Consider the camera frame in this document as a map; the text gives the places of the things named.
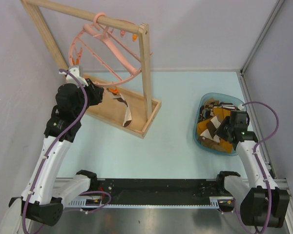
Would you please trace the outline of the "orange clothes clip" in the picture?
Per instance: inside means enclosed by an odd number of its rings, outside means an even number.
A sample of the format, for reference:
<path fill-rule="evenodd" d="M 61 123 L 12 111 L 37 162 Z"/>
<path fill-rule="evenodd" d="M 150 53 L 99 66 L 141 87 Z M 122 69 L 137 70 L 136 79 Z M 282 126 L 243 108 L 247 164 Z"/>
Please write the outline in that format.
<path fill-rule="evenodd" d="M 120 93 L 116 86 L 108 88 L 108 91 L 111 92 L 113 95 L 118 95 Z"/>

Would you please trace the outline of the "pink round clip hanger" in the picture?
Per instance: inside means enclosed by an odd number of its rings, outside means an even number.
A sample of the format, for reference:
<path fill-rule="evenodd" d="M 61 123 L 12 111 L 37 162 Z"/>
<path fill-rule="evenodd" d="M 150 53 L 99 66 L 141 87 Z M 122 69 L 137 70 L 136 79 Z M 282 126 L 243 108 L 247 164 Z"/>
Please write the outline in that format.
<path fill-rule="evenodd" d="M 74 37 L 68 51 L 69 67 L 101 67 L 111 74 L 109 81 L 96 78 L 93 82 L 104 88 L 123 85 L 138 75 L 143 89 L 150 89 L 149 25 L 140 26 L 123 19 L 104 22 L 106 14 L 94 14 Z"/>

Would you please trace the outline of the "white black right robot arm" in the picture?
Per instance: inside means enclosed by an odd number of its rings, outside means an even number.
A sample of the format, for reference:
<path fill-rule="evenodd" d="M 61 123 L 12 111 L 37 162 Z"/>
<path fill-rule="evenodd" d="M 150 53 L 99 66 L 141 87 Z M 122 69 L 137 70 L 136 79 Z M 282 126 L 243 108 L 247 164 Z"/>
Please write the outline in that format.
<path fill-rule="evenodd" d="M 256 134 L 248 131 L 248 126 L 248 113 L 233 110 L 216 131 L 238 153 L 248 183 L 237 172 L 221 171 L 217 175 L 215 189 L 220 195 L 230 193 L 243 224 L 253 226 L 257 233 L 261 233 L 267 228 L 283 226 L 290 196 L 271 177 L 261 156 Z"/>

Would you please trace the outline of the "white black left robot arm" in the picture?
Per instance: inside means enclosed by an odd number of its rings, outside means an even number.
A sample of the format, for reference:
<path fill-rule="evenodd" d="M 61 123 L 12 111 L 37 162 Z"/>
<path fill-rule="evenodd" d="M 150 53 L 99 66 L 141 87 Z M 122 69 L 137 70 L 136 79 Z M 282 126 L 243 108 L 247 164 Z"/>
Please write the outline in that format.
<path fill-rule="evenodd" d="M 67 83 L 58 88 L 56 105 L 44 131 L 41 155 L 20 196 L 21 224 L 25 233 L 28 232 L 28 219 L 54 226 L 72 200 L 83 193 L 92 195 L 99 188 L 96 173 L 80 170 L 71 181 L 53 193 L 62 161 L 81 127 L 81 118 L 88 107 L 98 105 L 103 100 L 104 89 L 89 78 L 85 82 L 82 86 Z"/>

